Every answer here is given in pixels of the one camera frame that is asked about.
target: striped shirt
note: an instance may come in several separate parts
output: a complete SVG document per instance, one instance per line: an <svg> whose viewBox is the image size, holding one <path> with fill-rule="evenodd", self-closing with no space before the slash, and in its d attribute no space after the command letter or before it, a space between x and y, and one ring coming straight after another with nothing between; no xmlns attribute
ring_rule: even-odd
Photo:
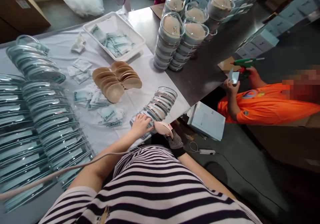
<svg viewBox="0 0 320 224"><path fill-rule="evenodd" d="M106 207L107 223L261 223L244 204L208 189L168 148L131 151L99 193L82 186L67 190L39 224L103 223Z"/></svg>

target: orange shirt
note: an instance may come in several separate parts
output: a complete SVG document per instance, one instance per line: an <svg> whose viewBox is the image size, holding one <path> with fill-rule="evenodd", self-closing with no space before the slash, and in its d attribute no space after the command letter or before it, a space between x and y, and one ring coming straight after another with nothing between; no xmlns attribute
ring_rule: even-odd
<svg viewBox="0 0 320 224"><path fill-rule="evenodd" d="M236 96L241 111L237 114L238 123L279 125L297 121L320 111L320 105L284 99L282 90L287 85L270 84L262 88L239 93ZM226 118L226 122L237 123L228 114L228 97L218 103L218 113Z"/></svg>

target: white plastic basket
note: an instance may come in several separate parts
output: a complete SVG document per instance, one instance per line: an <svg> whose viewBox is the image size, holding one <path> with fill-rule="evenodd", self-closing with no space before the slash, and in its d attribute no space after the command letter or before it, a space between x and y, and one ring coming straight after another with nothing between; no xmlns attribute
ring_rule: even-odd
<svg viewBox="0 0 320 224"><path fill-rule="evenodd" d="M104 33L115 32L121 30L126 34L132 42L136 45L132 48L131 51L124 54L123 56L116 58L106 47L104 47L92 34L90 34L93 26L97 24L98 27ZM145 44L145 39L136 32L127 22L125 22L116 12L110 12L98 19L95 19L87 24L83 25L83 29L98 43L98 45L103 48L115 61L128 61L137 53L140 52L143 45Z"/></svg>

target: white tablecloth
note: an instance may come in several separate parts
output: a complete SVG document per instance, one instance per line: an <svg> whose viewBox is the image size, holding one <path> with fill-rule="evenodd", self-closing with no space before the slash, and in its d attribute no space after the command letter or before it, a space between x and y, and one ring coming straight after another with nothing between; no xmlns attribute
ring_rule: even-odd
<svg viewBox="0 0 320 224"><path fill-rule="evenodd" d="M86 50L82 52L81 55L70 51L70 47L75 42L79 32L81 32L87 41L85 44ZM83 88L93 81L87 80L78 85L71 77L69 77L67 73L68 66L71 66L79 57L92 63L93 66L91 68L110 66L114 62L113 59L83 31L82 27L57 32L54 35L45 34L43 38L37 38L40 42L50 48L49 56L57 63L58 67L62 70L62 73L66 75L67 79L62 86L68 90L67 94L70 103L73 103L72 94L74 90ZM0 46L0 73L22 75L7 57L5 53L7 47L5 46L6 44ZM159 86L170 87L178 93L178 98L164 122L170 123L174 121L190 108L189 104L169 76L165 72L158 72L155 70L152 61L153 55L147 46L144 46L138 55L128 61L128 64L137 72L142 80L142 88L126 90L121 98L121 103L115 104L115 106L125 108L126 110L125 119L121 127L109 129L107 127L93 125L92 120L94 115L97 115L97 111L88 111L86 108L78 107L78 105L77 107L73 106L73 108L77 110L77 113L81 113L82 117L80 117L79 122L96 154L130 130L130 119L151 100ZM136 141L133 146L136 146L141 142L142 140L140 139ZM1 213L3 210L1 210L0 219L3 220L4 223L16 223L19 220L21 221L21 217L23 217L24 223L34 223L45 214L61 193L62 190L59 187L59 184L57 184L54 188L36 198L36 200L9 214L3 214Z"/></svg>

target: black glove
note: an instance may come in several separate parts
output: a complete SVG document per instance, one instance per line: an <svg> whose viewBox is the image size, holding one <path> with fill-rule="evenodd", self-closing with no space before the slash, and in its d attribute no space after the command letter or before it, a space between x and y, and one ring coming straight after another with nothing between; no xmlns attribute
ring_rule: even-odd
<svg viewBox="0 0 320 224"><path fill-rule="evenodd" d="M185 150L183 148L183 143L181 141L180 136L176 133L175 130L172 130L173 139L171 137L166 136L170 149L175 156L175 158L178 158L179 156L182 156L185 153Z"/></svg>

